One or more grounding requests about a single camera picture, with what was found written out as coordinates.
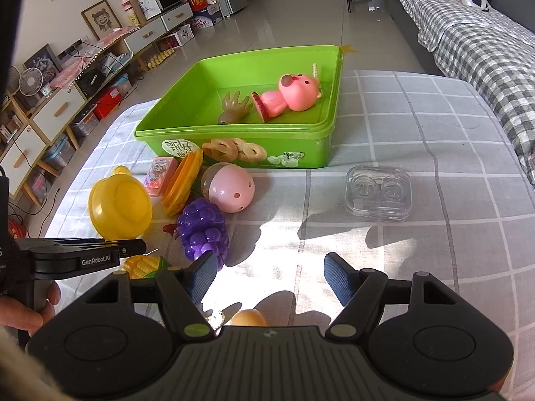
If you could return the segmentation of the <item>person left hand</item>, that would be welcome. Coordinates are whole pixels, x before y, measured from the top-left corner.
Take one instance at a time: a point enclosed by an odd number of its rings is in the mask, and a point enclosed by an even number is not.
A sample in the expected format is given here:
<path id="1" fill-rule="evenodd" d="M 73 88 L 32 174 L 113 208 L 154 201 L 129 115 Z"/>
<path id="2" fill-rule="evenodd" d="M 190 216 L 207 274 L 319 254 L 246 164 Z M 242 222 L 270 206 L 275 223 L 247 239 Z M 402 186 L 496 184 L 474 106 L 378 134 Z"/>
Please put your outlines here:
<path id="1" fill-rule="evenodd" d="M 45 307 L 41 311 L 24 306 L 20 301 L 10 297 L 1 297 L 0 323 L 4 327 L 27 331 L 30 336 L 36 334 L 40 328 L 55 316 L 55 305 L 61 299 L 61 289 L 53 281 L 48 293 Z"/>

